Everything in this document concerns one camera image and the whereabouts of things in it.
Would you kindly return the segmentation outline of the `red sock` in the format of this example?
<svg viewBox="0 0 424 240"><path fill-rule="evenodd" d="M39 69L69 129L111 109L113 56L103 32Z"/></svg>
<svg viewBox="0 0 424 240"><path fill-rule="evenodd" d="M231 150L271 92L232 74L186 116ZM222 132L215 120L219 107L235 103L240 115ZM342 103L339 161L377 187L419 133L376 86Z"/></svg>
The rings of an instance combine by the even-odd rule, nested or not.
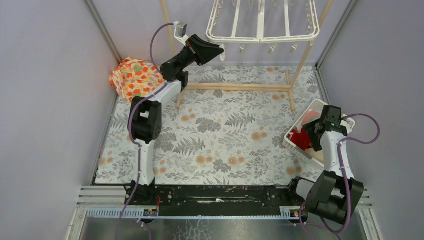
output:
<svg viewBox="0 0 424 240"><path fill-rule="evenodd" d="M311 140L308 136L308 133L305 131L304 128L302 128L300 132L297 131L296 129L293 129L288 134L287 138L290 142L294 143L297 147L299 147L303 151L310 149L312 147Z"/></svg>

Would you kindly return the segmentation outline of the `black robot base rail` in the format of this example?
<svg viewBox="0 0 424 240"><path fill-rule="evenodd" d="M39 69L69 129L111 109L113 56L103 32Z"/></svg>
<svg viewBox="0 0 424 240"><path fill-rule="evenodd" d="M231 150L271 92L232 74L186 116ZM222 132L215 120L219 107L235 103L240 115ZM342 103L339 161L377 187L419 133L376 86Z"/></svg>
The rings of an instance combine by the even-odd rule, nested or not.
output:
<svg viewBox="0 0 424 240"><path fill-rule="evenodd" d="M283 185L156 185L156 204L129 204L164 209L167 213L276 213L297 209L304 201Z"/></svg>

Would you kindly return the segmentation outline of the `white clip sock hanger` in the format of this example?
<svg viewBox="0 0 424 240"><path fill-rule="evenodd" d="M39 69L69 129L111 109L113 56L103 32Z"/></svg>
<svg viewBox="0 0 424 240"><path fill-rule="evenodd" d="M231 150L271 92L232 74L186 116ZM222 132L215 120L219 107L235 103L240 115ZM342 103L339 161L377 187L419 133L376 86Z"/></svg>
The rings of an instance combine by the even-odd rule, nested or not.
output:
<svg viewBox="0 0 424 240"><path fill-rule="evenodd" d="M292 62L320 34L317 0L216 0L205 30L228 63Z"/></svg>

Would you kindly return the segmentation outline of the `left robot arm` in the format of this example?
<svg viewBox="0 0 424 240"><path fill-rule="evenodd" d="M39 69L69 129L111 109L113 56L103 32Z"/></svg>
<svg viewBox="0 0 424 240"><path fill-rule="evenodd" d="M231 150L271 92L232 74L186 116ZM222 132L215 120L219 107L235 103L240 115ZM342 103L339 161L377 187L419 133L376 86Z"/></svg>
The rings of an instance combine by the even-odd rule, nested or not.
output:
<svg viewBox="0 0 424 240"><path fill-rule="evenodd" d="M132 100L128 118L128 133L136 146L136 177L126 190L126 205L156 204L154 148L162 130L162 106L180 94L188 85L186 67L195 63L203 66L225 53L225 47L207 42L194 34L182 38L182 50L165 61L159 69L164 80L157 90L149 90L146 97Z"/></svg>

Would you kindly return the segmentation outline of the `white perforated plastic basket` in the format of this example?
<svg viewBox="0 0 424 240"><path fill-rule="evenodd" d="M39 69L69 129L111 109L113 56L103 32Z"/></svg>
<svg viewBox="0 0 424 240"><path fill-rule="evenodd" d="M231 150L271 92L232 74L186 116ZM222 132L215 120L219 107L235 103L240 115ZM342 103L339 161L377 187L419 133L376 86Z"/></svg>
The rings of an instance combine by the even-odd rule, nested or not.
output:
<svg viewBox="0 0 424 240"><path fill-rule="evenodd" d="M296 129L298 132L301 131L303 128L301 126L301 120L310 110L317 111L321 113L321 117L324 117L324 121L321 125L324 133L320 139L324 164L311 157L288 139L288 135L293 129ZM355 124L356 122L352 118L347 117L342 113L341 108L329 105L322 100L315 99L285 134L283 137L283 146L302 159L316 162L320 166L324 167L326 171L335 171L341 166L338 154L338 145L341 143L342 139L348 137L348 135L353 131Z"/></svg>

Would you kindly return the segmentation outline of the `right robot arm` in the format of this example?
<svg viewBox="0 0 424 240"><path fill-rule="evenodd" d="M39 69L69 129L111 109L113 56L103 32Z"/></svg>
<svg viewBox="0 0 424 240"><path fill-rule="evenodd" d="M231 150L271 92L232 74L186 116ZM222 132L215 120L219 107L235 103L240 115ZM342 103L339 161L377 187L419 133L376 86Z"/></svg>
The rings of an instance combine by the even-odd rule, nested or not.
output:
<svg viewBox="0 0 424 240"><path fill-rule="evenodd" d="M339 107L325 105L320 118L303 127L314 150L321 150L324 170L315 182L296 177L289 184L287 201L323 219L347 225L363 193L350 168L345 138L352 128Z"/></svg>

